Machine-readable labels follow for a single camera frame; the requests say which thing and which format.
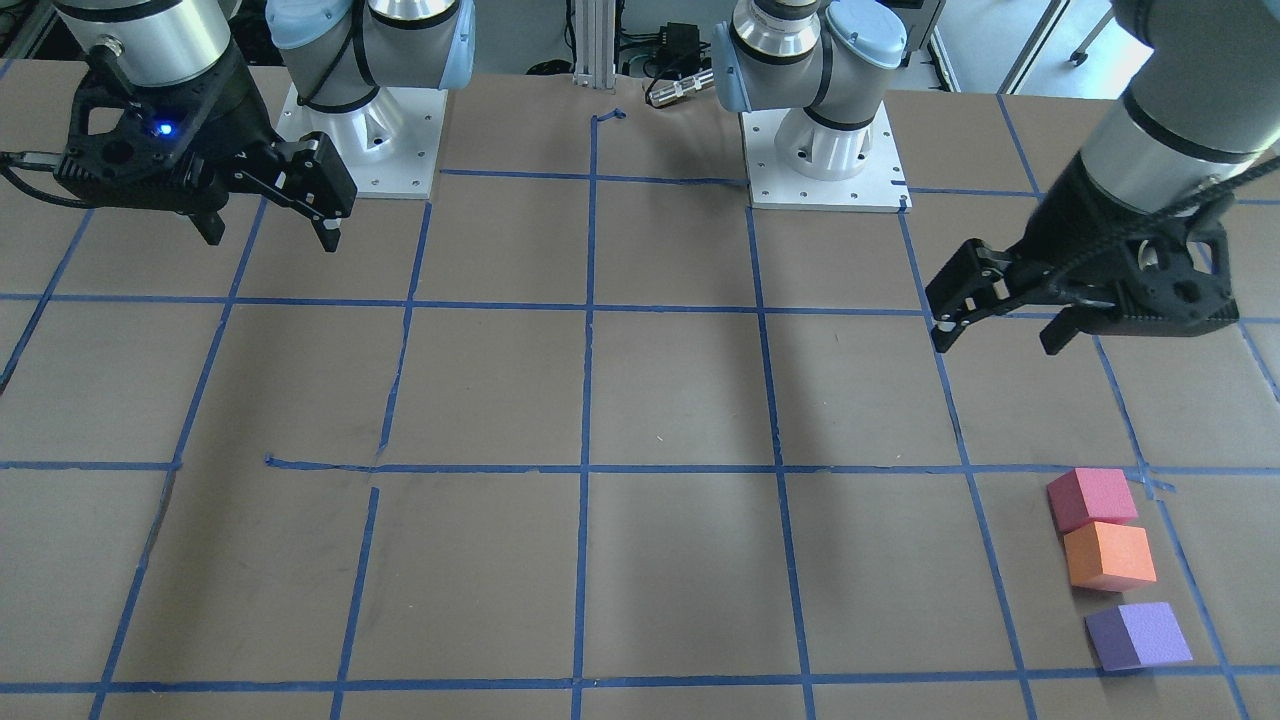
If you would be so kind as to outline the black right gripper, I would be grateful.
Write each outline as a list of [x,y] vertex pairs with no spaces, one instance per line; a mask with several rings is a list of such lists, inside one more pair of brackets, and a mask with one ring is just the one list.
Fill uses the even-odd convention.
[[224,238],[230,195],[259,195],[308,219],[325,252],[338,250],[356,183],[323,132],[292,142],[275,132],[237,46],[163,87],[129,81],[108,45],[87,63],[52,172],[64,190],[96,208],[180,214],[209,246]]

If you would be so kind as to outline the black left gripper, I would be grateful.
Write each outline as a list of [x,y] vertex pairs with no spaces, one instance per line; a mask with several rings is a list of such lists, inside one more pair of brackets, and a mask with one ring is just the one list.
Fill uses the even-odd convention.
[[946,354],[965,329],[1027,305],[1059,313],[1039,332],[1048,356],[1076,336],[1198,337],[1239,319],[1222,215],[1233,190],[1203,190],[1174,213],[1144,214],[1100,190],[1080,158],[998,251],[966,240],[925,288],[931,342]]

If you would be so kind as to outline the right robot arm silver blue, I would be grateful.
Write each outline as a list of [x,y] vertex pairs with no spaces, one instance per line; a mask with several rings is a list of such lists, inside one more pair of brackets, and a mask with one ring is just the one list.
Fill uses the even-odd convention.
[[471,1],[270,1],[270,40],[300,108],[280,136],[218,1],[58,1],[84,51],[54,179],[86,208],[169,211],[221,241],[221,209],[252,193],[305,217],[334,252],[351,168],[404,136],[393,88],[456,90],[474,72]]

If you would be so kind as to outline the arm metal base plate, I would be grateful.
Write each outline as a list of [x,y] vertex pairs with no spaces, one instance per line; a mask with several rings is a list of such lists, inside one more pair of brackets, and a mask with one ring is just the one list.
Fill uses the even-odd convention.
[[739,115],[751,205],[790,211],[905,213],[913,208],[886,105],[838,131],[803,109]]
[[326,133],[358,199],[429,200],[449,96],[439,88],[381,88],[364,108],[326,114],[302,108],[291,86],[276,131],[289,141],[312,131]]

